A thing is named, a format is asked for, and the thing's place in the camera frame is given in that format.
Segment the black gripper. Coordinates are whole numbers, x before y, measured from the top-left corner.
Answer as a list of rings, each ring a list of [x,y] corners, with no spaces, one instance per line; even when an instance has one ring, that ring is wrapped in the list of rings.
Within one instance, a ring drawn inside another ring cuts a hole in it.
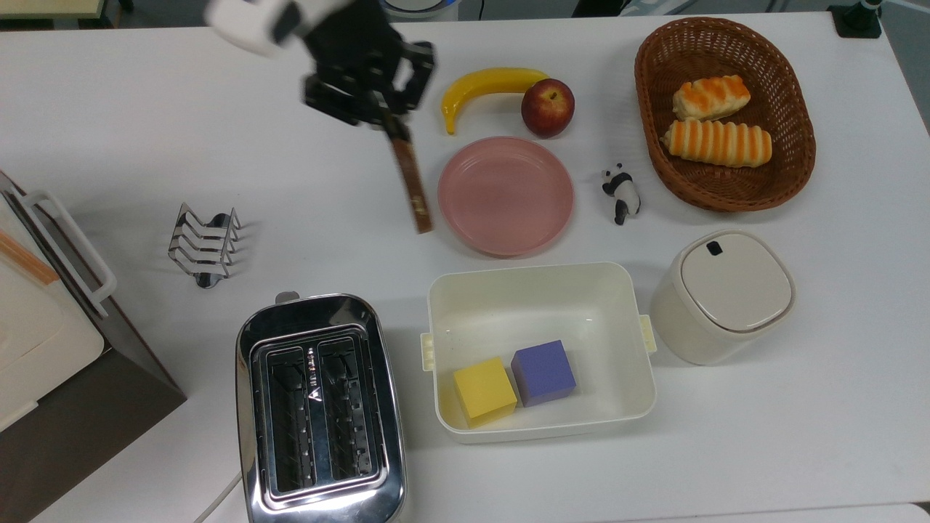
[[[304,79],[306,106],[351,126],[368,123],[390,140],[408,140],[402,115],[419,108],[429,85],[436,66],[431,42],[404,43],[379,1],[349,1],[313,26],[305,44],[315,61],[315,73]],[[401,57],[411,68],[401,92],[388,86],[356,86],[343,92],[326,83],[341,82],[345,76],[365,82],[372,70],[392,82]]]

